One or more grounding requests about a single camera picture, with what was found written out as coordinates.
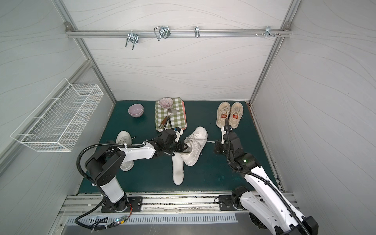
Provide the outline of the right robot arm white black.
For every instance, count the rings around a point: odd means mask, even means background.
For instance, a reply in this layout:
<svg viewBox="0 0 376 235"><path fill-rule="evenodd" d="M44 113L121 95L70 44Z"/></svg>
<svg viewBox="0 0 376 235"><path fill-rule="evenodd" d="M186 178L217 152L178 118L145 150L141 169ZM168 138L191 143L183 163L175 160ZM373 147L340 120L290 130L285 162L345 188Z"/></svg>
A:
<svg viewBox="0 0 376 235"><path fill-rule="evenodd" d="M304 216L269 179L252 154L246 153L236 133L223 131L216 141L215 153L226 156L229 167L257 191L256 197L245 187L232 192L232 204L247 210L252 222L274 235L317 235L319 225L311 216Z"/></svg>

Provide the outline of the white insole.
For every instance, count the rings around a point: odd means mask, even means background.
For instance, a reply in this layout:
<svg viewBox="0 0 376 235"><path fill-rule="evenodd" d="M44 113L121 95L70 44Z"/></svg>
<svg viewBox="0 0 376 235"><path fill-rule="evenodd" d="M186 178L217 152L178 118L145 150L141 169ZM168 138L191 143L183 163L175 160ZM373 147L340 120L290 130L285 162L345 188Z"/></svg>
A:
<svg viewBox="0 0 376 235"><path fill-rule="evenodd" d="M179 186L184 180L184 161L180 153L175 153L172 157L173 182Z"/></svg>

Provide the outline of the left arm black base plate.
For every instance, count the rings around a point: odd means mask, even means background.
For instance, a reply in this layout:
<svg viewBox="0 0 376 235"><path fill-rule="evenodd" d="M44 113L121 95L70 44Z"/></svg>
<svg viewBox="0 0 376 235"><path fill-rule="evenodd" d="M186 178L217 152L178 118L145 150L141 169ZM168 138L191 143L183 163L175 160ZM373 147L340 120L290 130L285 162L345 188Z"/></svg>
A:
<svg viewBox="0 0 376 235"><path fill-rule="evenodd" d="M103 206L101 208L102 213L115 213L115 212L140 212L143 203L143 197L141 196L128 196L127 199L123 197L120 201L112 203L106 196Z"/></svg>

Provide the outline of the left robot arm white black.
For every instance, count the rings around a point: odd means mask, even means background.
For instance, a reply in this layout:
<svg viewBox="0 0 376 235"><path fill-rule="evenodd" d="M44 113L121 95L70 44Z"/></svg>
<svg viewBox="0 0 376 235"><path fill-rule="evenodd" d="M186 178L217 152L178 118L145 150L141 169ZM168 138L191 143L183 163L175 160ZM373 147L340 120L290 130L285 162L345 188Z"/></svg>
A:
<svg viewBox="0 0 376 235"><path fill-rule="evenodd" d="M87 179L94 184L104 198L112 204L126 202L127 196L121 188L116 174L123 163L141 159L152 159L163 155L175 156L188 148L184 142L179 141L183 129L177 127L163 130L159 136L138 145L118 145L114 142L92 145L80 153L80 156L94 147L98 151L85 163L88 171Z"/></svg>

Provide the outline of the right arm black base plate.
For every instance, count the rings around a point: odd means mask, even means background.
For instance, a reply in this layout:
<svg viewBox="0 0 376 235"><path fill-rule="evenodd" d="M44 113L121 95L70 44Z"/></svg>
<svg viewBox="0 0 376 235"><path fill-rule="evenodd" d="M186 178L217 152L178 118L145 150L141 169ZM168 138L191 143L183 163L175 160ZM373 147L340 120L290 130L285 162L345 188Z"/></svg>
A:
<svg viewBox="0 0 376 235"><path fill-rule="evenodd" d="M233 195L219 195L214 200L219 204L221 211L242 211L244 207L241 205L240 198Z"/></svg>

